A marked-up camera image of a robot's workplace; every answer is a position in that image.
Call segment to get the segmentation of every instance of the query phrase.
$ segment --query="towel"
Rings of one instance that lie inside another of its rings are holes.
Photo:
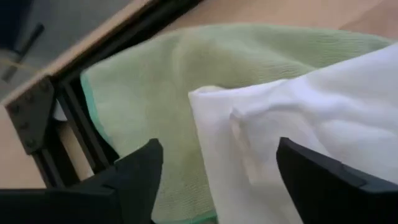
[[[398,44],[291,80],[189,94],[220,223],[302,223],[277,166],[287,137],[398,184]]]
[[[264,24],[194,27],[126,49],[81,74],[91,120],[121,156],[150,138],[164,147],[152,217],[195,223],[215,216],[187,93],[294,78],[386,47],[340,30]]]

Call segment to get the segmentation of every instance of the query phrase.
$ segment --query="wooden surface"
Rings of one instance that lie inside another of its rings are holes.
[[[2,101],[5,105],[45,73],[53,73],[95,44],[150,0],[134,0]],[[398,0],[205,0],[162,32],[216,23],[259,22],[353,30],[398,39]],[[33,159],[25,155],[14,127],[0,106],[0,187],[43,187]],[[81,179],[92,175],[67,125],[59,131]]]

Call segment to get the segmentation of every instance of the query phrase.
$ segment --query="white cloth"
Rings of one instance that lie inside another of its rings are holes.
[[[220,223],[300,223],[275,152],[288,137],[398,184],[398,45],[292,80],[189,94]]]

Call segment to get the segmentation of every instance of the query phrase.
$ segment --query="green microfiber cloth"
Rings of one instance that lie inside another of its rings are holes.
[[[156,223],[214,218],[188,92],[293,78],[392,44],[374,35],[263,24],[181,29],[92,66],[81,76],[90,116],[121,156],[150,138],[164,147]]]

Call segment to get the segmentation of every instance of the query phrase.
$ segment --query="black metal frame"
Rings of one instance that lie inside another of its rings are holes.
[[[57,99],[94,173],[112,165],[118,155],[96,131],[90,120],[81,72],[100,60],[139,44],[158,33],[202,0],[154,0],[112,33],[52,76],[47,76],[6,106],[27,154],[33,155],[47,187],[68,187],[79,182],[55,133],[51,119]]]

